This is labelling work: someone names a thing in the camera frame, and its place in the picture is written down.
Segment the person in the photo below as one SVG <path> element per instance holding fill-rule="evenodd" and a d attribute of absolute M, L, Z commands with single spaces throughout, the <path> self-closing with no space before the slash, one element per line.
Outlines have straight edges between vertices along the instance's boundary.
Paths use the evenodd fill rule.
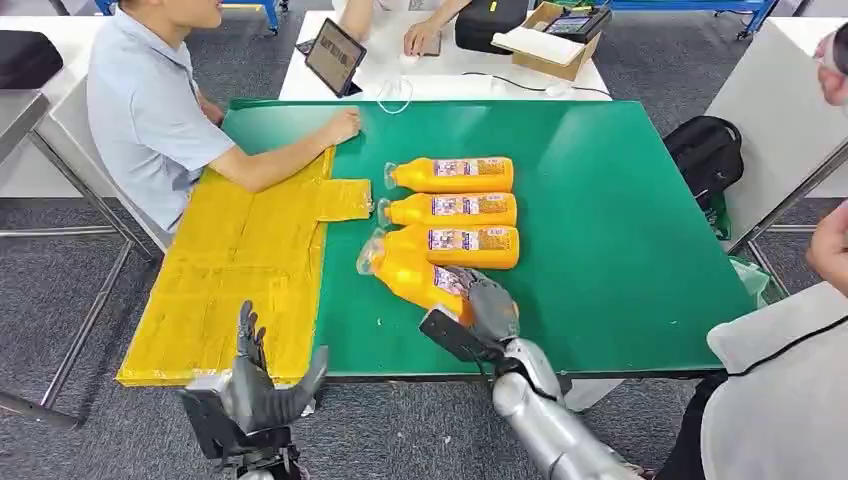
<path fill-rule="evenodd" d="M 820 65 L 818 79 L 828 103 L 848 102 L 845 72 Z M 819 222 L 807 252 L 833 287 L 825 291 L 827 301 L 841 307 L 848 297 L 846 234 L 848 201 Z M 726 372 L 696 388 L 656 480 L 846 478 L 848 316 L 834 321 L 797 310 L 743 317 L 709 333 Z"/>
<path fill-rule="evenodd" d="M 403 11 L 409 9 L 410 0 L 333 0 L 333 8 L 341 12 L 339 25 L 358 42 L 367 40 L 371 24 L 384 10 Z M 424 0 L 422 10 L 433 10 L 427 20 L 409 27 L 404 35 L 404 55 L 421 55 L 428 42 L 433 41 L 445 26 L 471 0 Z"/>
<path fill-rule="evenodd" d="M 224 114 L 200 92 L 183 41 L 220 23 L 219 0 L 121 0 L 91 54 L 88 119 L 97 150 L 115 183 L 169 233 L 204 167 L 259 192 L 361 126 L 358 110 L 343 109 L 291 145 L 246 154 L 218 128 Z"/>

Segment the green tabletop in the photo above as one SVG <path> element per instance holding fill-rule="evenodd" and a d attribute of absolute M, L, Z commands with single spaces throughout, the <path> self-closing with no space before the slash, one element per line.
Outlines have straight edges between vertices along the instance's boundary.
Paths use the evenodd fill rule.
<path fill-rule="evenodd" d="M 521 336 L 554 368 L 637 374 L 718 368 L 714 325 L 754 309 L 644 109 L 635 102 L 235 102 L 224 129 L 248 152 L 288 143 L 343 105 L 363 133 L 338 148 L 334 178 L 369 178 L 416 157 L 504 155 L 515 163 L 521 259 L 490 272 L 521 310 Z M 314 344 L 331 374 L 476 372 L 418 331 L 424 310 L 361 276 L 376 219 L 329 225 Z"/>

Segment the light blue shirt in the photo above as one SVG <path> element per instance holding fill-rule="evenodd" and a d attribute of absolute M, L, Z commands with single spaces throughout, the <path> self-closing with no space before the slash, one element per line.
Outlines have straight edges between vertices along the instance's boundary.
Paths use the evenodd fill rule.
<path fill-rule="evenodd" d="M 98 32 L 88 121 L 115 183 L 173 232 L 201 169 L 233 147 L 203 114 L 185 43 L 169 47 L 118 9 Z"/>

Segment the yellow packing tape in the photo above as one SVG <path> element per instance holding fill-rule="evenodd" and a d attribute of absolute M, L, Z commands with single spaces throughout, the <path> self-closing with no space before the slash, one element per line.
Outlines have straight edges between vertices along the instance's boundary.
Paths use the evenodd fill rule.
<path fill-rule="evenodd" d="M 289 382 L 303 374 L 321 282 L 326 235 L 321 222 L 369 215 L 370 183 L 328 180 L 332 157 L 331 149 L 258 194 L 206 169 L 118 371 L 119 382 L 185 385 L 230 368 L 239 307 L 247 299 L 259 326 L 268 327 L 271 376 Z"/>

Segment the orange juice bottle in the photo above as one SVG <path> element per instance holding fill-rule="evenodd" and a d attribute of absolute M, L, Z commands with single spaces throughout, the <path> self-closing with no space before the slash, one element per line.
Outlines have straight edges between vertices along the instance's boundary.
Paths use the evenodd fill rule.
<path fill-rule="evenodd" d="M 386 164 L 386 186 L 416 192 L 476 193 L 512 191 L 512 160 L 506 157 L 416 158 Z"/>
<path fill-rule="evenodd" d="M 511 193 L 415 193 L 394 202 L 380 199 L 377 218 L 385 227 L 397 225 L 515 226 L 518 207 Z"/>
<path fill-rule="evenodd" d="M 518 230 L 501 225 L 410 225 L 395 232 L 377 229 L 389 251 L 418 252 L 436 265 L 508 269 L 518 263 Z"/>
<path fill-rule="evenodd" d="M 418 252 L 387 250 L 383 238 L 372 237 L 359 254 L 356 270 L 374 275 L 395 295 L 422 308 L 444 305 L 465 327 L 473 323 L 465 288 L 457 276 L 427 262 Z"/>

